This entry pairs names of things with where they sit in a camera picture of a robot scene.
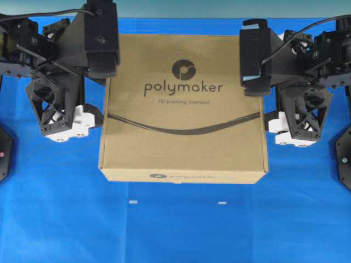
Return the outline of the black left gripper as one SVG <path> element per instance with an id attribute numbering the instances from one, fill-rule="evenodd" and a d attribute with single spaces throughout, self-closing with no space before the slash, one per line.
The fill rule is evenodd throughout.
<path id="1" fill-rule="evenodd" d="M 105 79 L 117 72 L 114 52 L 90 53 L 88 77 Z M 54 141 L 82 138 L 103 125 L 104 115 L 85 103 L 84 77 L 71 73 L 37 73 L 26 88 L 41 134 Z"/>

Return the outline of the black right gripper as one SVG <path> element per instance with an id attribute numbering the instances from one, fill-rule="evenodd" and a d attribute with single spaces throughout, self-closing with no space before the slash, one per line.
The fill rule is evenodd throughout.
<path id="1" fill-rule="evenodd" d="M 270 79 L 244 82 L 246 96 L 270 95 Z M 264 114 L 265 131 L 277 145 L 309 147 L 321 140 L 332 93 L 320 85 L 279 85 L 276 110 Z"/>

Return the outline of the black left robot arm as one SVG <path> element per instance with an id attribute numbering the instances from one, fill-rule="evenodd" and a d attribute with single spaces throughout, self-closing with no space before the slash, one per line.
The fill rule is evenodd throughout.
<path id="1" fill-rule="evenodd" d="M 85 102 L 85 64 L 62 61 L 59 43 L 71 22 L 62 19 L 38 31 L 28 18 L 1 23 L 1 76 L 31 79 L 26 94 L 41 134 L 55 142 L 88 136 L 102 126 L 101 111 Z"/>

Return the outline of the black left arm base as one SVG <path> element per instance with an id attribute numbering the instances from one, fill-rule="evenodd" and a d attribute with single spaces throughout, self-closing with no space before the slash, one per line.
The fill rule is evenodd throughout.
<path id="1" fill-rule="evenodd" d="M 1 182 L 8 176 L 8 173 L 9 173 L 9 164 L 10 164 L 10 158 L 12 154 L 12 148 L 13 148 L 13 138 L 1 125 L 1 150 L 0 150 Z"/>

